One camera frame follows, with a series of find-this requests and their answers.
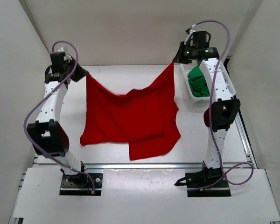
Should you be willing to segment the red t shirt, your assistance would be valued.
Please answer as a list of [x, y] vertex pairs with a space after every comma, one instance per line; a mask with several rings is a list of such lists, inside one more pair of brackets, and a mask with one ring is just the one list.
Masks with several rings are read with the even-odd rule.
[[116, 95], [91, 75], [86, 76], [86, 120], [82, 146], [128, 143], [129, 159], [169, 153], [181, 134], [176, 124], [174, 65], [146, 88]]

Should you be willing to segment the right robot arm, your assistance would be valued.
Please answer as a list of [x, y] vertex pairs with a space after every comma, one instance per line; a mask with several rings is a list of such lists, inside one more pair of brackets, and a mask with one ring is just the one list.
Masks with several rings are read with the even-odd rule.
[[208, 128], [209, 139], [206, 157], [207, 169], [221, 168], [224, 141], [240, 108], [227, 85], [227, 71], [215, 47], [210, 47], [211, 35], [207, 31], [186, 30], [188, 36], [180, 43], [174, 63], [190, 64], [196, 61], [205, 78], [210, 93], [210, 106], [203, 119]]

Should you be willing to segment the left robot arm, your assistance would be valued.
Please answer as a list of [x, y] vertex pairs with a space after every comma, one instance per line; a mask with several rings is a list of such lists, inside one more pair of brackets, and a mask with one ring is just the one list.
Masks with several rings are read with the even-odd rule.
[[84, 172], [84, 165], [69, 150], [70, 141], [60, 124], [63, 99], [71, 81], [78, 82], [89, 72], [83, 69], [64, 49], [50, 54], [51, 65], [45, 70], [44, 97], [35, 122], [27, 125], [30, 138], [47, 154], [58, 161], [62, 172], [72, 176], [72, 181], [79, 187], [88, 183], [89, 176]]

